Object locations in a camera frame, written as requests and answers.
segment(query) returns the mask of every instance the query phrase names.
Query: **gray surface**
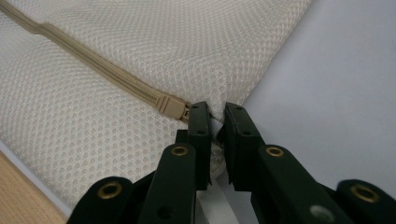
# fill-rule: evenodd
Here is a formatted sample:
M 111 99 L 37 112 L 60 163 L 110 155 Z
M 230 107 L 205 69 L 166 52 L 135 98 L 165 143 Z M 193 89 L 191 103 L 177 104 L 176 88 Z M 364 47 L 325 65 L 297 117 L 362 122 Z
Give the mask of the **gray surface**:
M 358 178 L 396 198 L 396 1 L 315 1 L 244 106 L 318 182 Z M 240 223 L 257 223 L 222 178 Z

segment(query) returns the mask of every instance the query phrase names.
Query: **white strap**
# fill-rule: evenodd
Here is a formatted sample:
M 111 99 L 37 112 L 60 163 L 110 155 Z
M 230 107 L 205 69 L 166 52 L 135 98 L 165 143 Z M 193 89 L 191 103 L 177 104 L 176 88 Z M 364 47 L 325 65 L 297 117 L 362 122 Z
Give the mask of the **white strap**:
M 207 191 L 197 191 L 197 199 L 209 224 L 239 224 L 216 180 L 207 187 Z

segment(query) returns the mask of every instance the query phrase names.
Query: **brass rivet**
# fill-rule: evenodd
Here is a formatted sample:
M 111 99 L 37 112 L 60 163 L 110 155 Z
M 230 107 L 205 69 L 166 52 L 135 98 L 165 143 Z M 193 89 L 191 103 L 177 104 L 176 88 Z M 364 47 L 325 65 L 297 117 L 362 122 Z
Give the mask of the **brass rivet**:
M 265 149 L 265 152 L 273 157 L 282 157 L 285 154 L 285 152 L 278 147 L 268 147 Z
M 189 152 L 189 150 L 186 147 L 174 147 L 171 152 L 175 156 L 184 156 Z
M 350 188 L 350 191 L 359 199 L 364 200 L 367 203 L 377 203 L 379 201 L 379 195 L 372 189 L 357 184 Z
M 111 199 L 119 195 L 122 191 L 122 185 L 118 181 L 105 183 L 98 190 L 98 197 L 101 199 Z

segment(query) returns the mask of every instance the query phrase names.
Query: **textured fabric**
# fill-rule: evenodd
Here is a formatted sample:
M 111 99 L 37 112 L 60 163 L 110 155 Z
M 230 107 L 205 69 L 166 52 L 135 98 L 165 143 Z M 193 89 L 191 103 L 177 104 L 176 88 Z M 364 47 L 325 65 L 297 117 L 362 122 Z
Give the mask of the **textured fabric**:
M 216 118 L 242 104 L 311 0 L 9 1 Z
M 149 85 L 221 119 L 241 104 L 310 0 L 9 1 Z M 0 16 L 0 138 L 74 206 L 100 178 L 155 169 L 180 121 Z M 212 174 L 224 166 L 212 147 Z

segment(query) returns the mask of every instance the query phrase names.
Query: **zipper tape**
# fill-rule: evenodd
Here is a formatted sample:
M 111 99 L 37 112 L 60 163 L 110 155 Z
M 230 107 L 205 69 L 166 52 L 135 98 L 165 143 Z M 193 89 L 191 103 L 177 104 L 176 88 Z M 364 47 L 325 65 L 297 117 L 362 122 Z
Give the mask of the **zipper tape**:
M 0 10 L 28 32 L 43 35 L 50 39 L 102 77 L 139 100 L 155 107 L 160 113 L 184 122 L 189 120 L 190 103 L 150 87 L 150 85 L 102 58 L 57 27 L 49 23 L 32 21 L 5 0 L 0 0 Z

